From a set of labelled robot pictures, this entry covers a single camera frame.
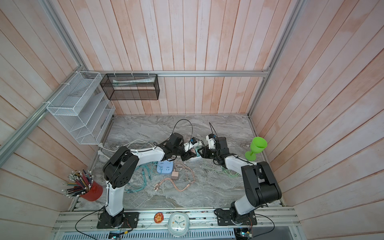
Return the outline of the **blue power strip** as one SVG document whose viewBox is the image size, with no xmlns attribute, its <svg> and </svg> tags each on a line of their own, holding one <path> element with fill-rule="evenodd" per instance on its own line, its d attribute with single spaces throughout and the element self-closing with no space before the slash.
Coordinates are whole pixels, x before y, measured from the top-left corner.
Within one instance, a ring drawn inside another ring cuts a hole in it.
<svg viewBox="0 0 384 240">
<path fill-rule="evenodd" d="M 173 161 L 159 161 L 157 164 L 157 172 L 159 174 L 171 174 L 174 169 Z"/>
</svg>

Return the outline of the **pink usb charger plug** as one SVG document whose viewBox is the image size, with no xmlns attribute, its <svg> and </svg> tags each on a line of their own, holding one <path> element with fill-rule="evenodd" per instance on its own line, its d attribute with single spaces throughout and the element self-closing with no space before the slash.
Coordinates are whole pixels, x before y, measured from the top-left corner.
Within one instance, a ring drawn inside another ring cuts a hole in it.
<svg viewBox="0 0 384 240">
<path fill-rule="evenodd" d="M 171 179 L 172 179 L 172 180 L 178 180 L 178 179 L 179 179 L 179 172 L 176 171 L 176 170 L 172 171 L 172 173 L 171 173 Z"/>
</svg>

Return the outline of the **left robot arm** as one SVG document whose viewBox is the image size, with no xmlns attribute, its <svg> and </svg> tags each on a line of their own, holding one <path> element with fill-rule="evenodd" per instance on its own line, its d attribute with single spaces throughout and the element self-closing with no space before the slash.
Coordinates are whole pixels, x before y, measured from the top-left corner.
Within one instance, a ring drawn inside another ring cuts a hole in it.
<svg viewBox="0 0 384 240">
<path fill-rule="evenodd" d="M 187 143 L 181 134 L 172 133 L 164 142 L 151 148 L 131 150 L 126 146 L 120 147 L 103 167 L 107 182 L 106 212 L 115 217 L 123 211 L 125 185 L 130 181 L 139 165 L 158 161 L 171 161 L 181 157 L 183 161 L 196 156 L 192 151 L 198 144 L 192 137 Z"/>
</svg>

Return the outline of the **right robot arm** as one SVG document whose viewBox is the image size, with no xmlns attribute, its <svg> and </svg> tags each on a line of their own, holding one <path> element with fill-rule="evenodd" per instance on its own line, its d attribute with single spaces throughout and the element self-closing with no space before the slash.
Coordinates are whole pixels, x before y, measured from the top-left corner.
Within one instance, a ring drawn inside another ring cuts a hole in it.
<svg viewBox="0 0 384 240">
<path fill-rule="evenodd" d="M 225 137 L 210 134 L 206 140 L 208 146 L 199 149 L 201 157 L 212 159 L 214 164 L 234 171 L 243 178 L 245 195 L 231 204 L 232 219 L 244 217 L 264 204 L 281 199 L 282 192 L 270 165 L 265 161 L 256 161 L 257 154 L 268 146 L 265 139 L 255 137 L 244 159 L 230 153 Z"/>
</svg>

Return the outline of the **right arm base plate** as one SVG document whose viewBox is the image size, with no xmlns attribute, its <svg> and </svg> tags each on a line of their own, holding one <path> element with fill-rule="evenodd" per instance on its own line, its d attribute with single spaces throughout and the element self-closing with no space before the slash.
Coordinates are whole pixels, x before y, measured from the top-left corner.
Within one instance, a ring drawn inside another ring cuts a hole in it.
<svg viewBox="0 0 384 240">
<path fill-rule="evenodd" d="M 217 216 L 219 226 L 257 225 L 256 215 L 252 213 L 239 215 L 234 209 L 215 209 L 214 214 Z"/>
</svg>

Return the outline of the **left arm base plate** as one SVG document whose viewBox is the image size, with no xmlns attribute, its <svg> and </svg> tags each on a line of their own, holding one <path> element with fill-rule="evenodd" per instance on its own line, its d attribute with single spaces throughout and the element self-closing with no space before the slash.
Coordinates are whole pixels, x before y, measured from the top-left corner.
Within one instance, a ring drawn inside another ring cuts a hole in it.
<svg viewBox="0 0 384 240">
<path fill-rule="evenodd" d="M 111 217 L 106 211 L 103 211 L 99 216 L 97 229 L 134 229 L 138 225 L 139 215 L 139 212 L 125 213 L 124 211 L 121 211 L 116 216 Z"/>
</svg>

